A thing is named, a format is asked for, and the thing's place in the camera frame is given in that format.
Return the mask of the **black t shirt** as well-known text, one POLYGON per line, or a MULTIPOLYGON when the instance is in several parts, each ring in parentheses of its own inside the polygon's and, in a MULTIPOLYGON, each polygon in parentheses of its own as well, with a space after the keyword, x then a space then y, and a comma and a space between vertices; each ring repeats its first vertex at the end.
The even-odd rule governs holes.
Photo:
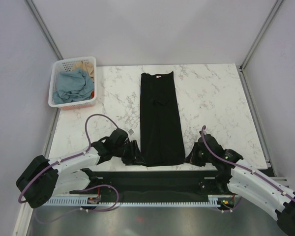
POLYGON ((147 167, 184 163, 185 150, 174 73, 141 74, 141 155, 147 167))

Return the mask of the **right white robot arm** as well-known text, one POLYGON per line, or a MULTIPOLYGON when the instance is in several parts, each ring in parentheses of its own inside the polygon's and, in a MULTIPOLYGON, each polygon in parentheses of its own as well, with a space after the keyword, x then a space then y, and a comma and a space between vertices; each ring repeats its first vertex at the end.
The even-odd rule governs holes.
POLYGON ((218 171, 216 190, 240 195, 269 214, 287 235, 295 236, 295 191, 285 187, 246 161, 232 149, 224 149, 210 134, 201 135, 186 162, 212 164, 218 171))

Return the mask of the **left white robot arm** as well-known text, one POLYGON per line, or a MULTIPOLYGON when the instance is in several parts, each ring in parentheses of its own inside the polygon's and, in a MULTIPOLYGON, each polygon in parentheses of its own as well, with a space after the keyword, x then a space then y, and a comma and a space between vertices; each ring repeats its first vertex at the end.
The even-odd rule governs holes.
POLYGON ((20 203, 28 203, 38 208, 51 197, 70 191, 94 193, 98 188, 92 166, 121 158, 124 165, 145 165, 137 141, 129 140, 128 134, 115 129, 110 136, 90 143, 86 148, 71 156, 46 159, 43 155, 35 157, 16 180, 21 192, 20 203))

